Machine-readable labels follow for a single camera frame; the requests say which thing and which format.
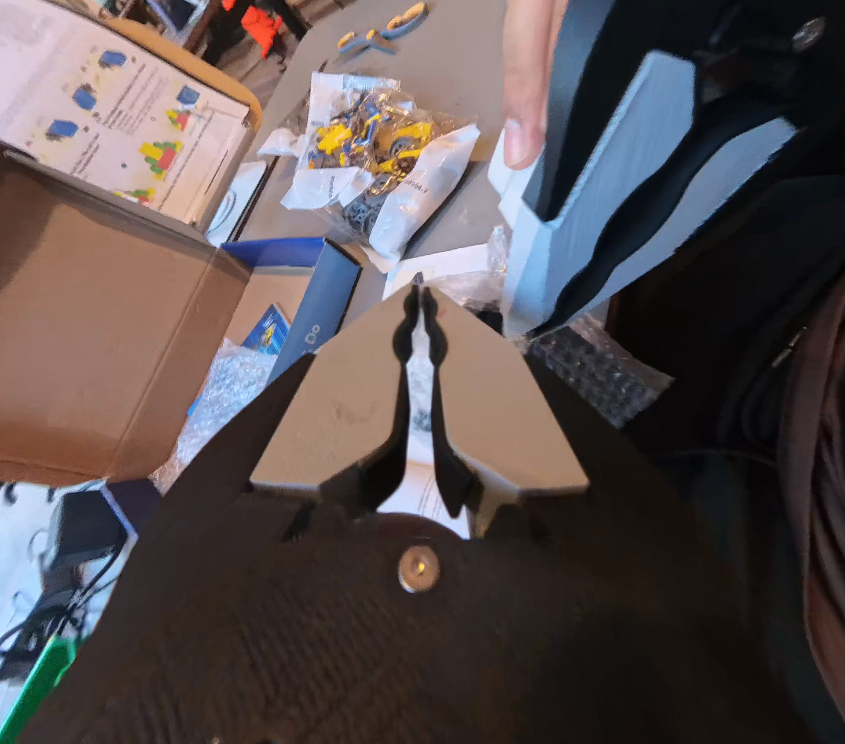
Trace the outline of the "thin blue printed leaflet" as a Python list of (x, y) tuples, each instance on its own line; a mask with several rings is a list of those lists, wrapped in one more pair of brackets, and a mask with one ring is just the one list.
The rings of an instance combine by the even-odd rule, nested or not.
[(290, 322), (276, 303), (267, 310), (242, 341), (241, 347), (260, 355), (278, 357), (290, 332)]

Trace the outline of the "wooden poster board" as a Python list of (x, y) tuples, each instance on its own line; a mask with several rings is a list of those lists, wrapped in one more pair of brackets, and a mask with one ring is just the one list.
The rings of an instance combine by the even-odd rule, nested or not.
[(248, 107), (248, 113), (242, 122), (242, 133), (237, 143), (230, 148), (227, 158), (217, 172), (216, 179), (200, 199), (198, 210), (190, 220), (157, 213), (132, 198), (124, 199), (118, 205), (121, 210), (134, 218), (148, 220), (172, 231), (184, 232), (184, 229), (176, 226), (177, 223), (184, 223), (197, 234), (204, 234), (213, 223), (220, 205), (227, 196), (227, 191), (252, 147), (262, 123), (261, 105), (253, 92), (235, 78), (206, 63), (175, 42), (162, 37), (149, 26), (122, 18), (107, 19), (103, 26), (159, 57), (195, 81)]

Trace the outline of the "white printed poster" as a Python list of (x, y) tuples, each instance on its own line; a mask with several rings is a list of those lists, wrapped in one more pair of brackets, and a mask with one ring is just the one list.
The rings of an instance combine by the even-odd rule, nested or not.
[(46, 169), (190, 220), (248, 107), (103, 22), (1, 0), (1, 137)]

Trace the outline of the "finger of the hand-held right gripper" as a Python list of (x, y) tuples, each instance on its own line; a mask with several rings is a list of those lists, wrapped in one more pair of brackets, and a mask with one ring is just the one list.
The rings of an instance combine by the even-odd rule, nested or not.
[(488, 180), (511, 227), (501, 312), (509, 338), (526, 337), (552, 316), (560, 292), (591, 261), (607, 222), (623, 202), (670, 157), (690, 130), (695, 65), (663, 51), (643, 59), (586, 161), (560, 214), (543, 222), (523, 199), (535, 169), (512, 170), (503, 161), (503, 134)]
[(796, 134), (785, 119), (740, 133), (707, 158), (683, 190), (681, 169), (666, 163), (661, 176), (642, 180), (615, 208), (586, 191), (587, 207), (577, 204), (554, 232), (548, 273), (562, 289), (533, 335), (562, 327), (668, 260)]

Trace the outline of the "clear bag dark wheels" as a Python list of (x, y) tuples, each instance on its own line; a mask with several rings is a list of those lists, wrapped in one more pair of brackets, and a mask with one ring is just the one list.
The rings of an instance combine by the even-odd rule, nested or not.
[(309, 160), (316, 206), (387, 274), (456, 190), (479, 137), (475, 120), (379, 124), (363, 156), (332, 158), (320, 169)]

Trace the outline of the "clear bag small dark parts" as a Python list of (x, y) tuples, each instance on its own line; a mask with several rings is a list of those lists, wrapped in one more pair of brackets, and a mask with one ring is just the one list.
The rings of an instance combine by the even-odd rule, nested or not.
[[(511, 230), (497, 225), (482, 247), (483, 267), (448, 276), (447, 294), (460, 306), (503, 316)], [(524, 356), (534, 356), (616, 428), (628, 424), (668, 391), (674, 378), (632, 356), (590, 313), (550, 334), (503, 334)]]

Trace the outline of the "blue-cover instruction booklet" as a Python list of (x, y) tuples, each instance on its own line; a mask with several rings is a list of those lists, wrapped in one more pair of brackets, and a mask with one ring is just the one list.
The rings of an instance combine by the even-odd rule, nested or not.
[[(483, 245), (408, 258), (389, 273), (383, 298), (388, 299), (411, 283), (459, 286), (458, 280), (463, 276), (484, 277), (488, 273), (488, 252)], [(430, 425), (434, 367), (429, 358), (429, 337), (421, 316), (417, 318), (411, 340), (411, 358), (407, 364), (410, 426), (405, 474), (396, 491), (378, 511), (427, 518), (448, 528), (459, 538), (469, 539), (467, 510), (463, 509), (457, 517), (450, 517), (436, 482)]]

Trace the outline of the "clear bag grey tracks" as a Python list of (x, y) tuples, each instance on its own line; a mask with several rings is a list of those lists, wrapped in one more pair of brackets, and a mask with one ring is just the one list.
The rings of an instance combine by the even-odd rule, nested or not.
[(150, 476), (161, 495), (209, 440), (264, 390), (278, 356), (222, 340), (169, 458)]

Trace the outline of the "clear bag yellow blue parts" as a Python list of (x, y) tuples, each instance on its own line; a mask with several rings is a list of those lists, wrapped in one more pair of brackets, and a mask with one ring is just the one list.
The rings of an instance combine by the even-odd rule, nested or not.
[(392, 79), (313, 73), (306, 96), (258, 154), (293, 158), (281, 204), (317, 211), (382, 199), (407, 178), (425, 147), (457, 127), (456, 118), (422, 109)]

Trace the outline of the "blue cardboard box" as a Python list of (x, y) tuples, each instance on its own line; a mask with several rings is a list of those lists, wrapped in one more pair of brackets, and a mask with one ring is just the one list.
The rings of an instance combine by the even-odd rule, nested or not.
[(269, 380), (338, 332), (362, 273), (323, 237), (216, 248), (196, 229), (2, 155), (2, 483), (149, 477), (225, 337), (275, 303)]

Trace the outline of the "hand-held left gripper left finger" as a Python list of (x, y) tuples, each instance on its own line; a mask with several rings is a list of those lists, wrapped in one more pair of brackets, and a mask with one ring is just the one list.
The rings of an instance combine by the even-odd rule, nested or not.
[(312, 361), (250, 478), (256, 490), (377, 511), (404, 479), (407, 364), (420, 311), (407, 285), (346, 327)]

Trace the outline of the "black electronic device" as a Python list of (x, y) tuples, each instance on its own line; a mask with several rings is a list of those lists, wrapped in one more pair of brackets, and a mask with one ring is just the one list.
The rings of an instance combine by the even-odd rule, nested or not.
[(129, 532), (102, 488), (69, 492), (52, 512), (41, 567), (78, 568), (119, 555), (128, 541)]

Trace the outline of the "green plastic bin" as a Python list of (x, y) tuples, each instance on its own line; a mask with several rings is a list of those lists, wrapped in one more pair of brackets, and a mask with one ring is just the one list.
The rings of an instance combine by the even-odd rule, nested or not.
[(58, 635), (48, 639), (2, 723), (2, 743), (18, 741), (38, 707), (58, 687), (85, 642), (84, 638)]

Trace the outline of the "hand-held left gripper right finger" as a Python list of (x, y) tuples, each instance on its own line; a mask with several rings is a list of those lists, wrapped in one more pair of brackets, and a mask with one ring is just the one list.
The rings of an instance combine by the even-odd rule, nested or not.
[(483, 537), (502, 508), (582, 495), (590, 480), (518, 348), (442, 291), (421, 314), (433, 367), (430, 422), (438, 489)]

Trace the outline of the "orange grey scissors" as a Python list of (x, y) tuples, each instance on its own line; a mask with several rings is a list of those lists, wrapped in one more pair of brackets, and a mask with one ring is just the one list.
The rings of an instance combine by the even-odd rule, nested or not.
[(427, 20), (428, 14), (428, 3), (419, 1), (389, 20), (382, 29), (370, 29), (365, 33), (349, 32), (337, 42), (338, 57), (349, 59), (370, 50), (394, 54), (395, 42), (419, 28)]

